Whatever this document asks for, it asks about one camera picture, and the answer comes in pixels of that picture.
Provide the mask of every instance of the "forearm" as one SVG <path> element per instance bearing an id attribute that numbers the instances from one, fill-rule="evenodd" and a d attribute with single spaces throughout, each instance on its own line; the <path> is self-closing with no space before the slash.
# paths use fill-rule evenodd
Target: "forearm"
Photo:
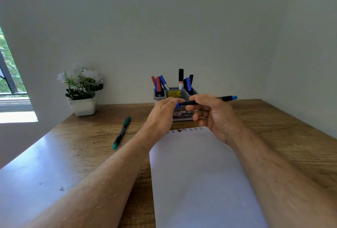
<path id="1" fill-rule="evenodd" d="M 228 144 L 237 154 L 270 227 L 337 227 L 332 196 L 242 127 Z"/>
<path id="2" fill-rule="evenodd" d="M 139 169 L 155 140 L 149 131 L 141 129 L 28 227 L 117 227 Z"/>

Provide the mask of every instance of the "yellow price sticker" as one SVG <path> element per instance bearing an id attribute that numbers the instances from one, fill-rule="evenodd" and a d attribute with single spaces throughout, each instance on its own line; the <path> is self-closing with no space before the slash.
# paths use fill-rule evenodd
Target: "yellow price sticker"
<path id="1" fill-rule="evenodd" d="M 169 97 L 181 97 L 181 90 L 174 90 L 174 91 L 171 91 L 171 92 L 168 92 L 168 96 Z"/>

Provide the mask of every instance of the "hand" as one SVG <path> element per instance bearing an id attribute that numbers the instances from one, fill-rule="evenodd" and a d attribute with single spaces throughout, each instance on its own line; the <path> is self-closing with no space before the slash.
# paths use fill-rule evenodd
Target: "hand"
<path id="1" fill-rule="evenodd" d="M 209 128 L 222 142 L 227 143 L 232 133 L 244 127 L 229 103 L 208 94 L 193 95 L 189 99 L 200 105 L 189 105 L 186 111 L 198 110 L 193 114 L 193 120 L 197 120 L 199 126 Z"/>
<path id="2" fill-rule="evenodd" d="M 184 101 L 184 99 L 170 97 L 162 99 L 154 105 L 143 128 L 153 132 L 156 142 L 165 136 L 171 128 L 173 122 L 173 110 L 177 103 Z"/>

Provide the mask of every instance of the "person's left arm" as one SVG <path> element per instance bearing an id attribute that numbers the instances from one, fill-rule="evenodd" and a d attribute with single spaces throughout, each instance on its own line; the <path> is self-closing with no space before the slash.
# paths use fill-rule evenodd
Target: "person's left arm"
<path id="1" fill-rule="evenodd" d="M 127 144 L 27 227 L 117 227 L 139 169 L 151 148 L 170 129 L 178 101 L 184 100 L 166 98 L 157 102 L 144 126 Z"/>

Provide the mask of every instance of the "gray desk organizer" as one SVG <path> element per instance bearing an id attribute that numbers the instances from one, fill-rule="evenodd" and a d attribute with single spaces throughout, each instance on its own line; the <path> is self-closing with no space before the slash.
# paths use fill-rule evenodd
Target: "gray desk organizer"
<path id="1" fill-rule="evenodd" d="M 198 92 L 192 87 L 192 93 L 198 94 Z M 186 101 L 189 101 L 189 97 L 191 96 L 190 94 L 187 93 L 186 90 L 179 90 L 178 87 L 170 87 L 169 90 L 164 90 L 164 97 L 156 97 L 156 90 L 153 90 L 153 99 L 155 101 L 166 99 L 168 97 L 177 97 L 184 99 Z M 173 112 L 173 121 L 178 122 L 178 121 L 189 121 L 193 120 L 193 111 L 186 111 L 185 107 L 180 107 L 174 110 Z"/>

